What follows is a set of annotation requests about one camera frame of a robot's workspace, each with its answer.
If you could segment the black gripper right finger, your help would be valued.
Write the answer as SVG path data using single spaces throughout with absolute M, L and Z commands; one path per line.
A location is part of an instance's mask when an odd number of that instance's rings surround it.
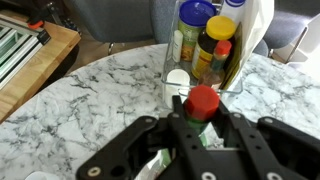
M 225 149 L 239 155 L 249 180 L 319 180 L 320 140 L 272 118 L 257 122 L 219 102 L 211 123 Z

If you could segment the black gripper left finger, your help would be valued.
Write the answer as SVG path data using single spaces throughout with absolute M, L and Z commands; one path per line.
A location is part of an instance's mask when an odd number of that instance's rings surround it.
M 174 110 L 156 119 L 141 116 L 92 155 L 76 171 L 77 180 L 134 180 L 157 152 L 169 150 L 171 163 L 158 180 L 201 180 L 208 151 L 186 121 L 180 97 Z

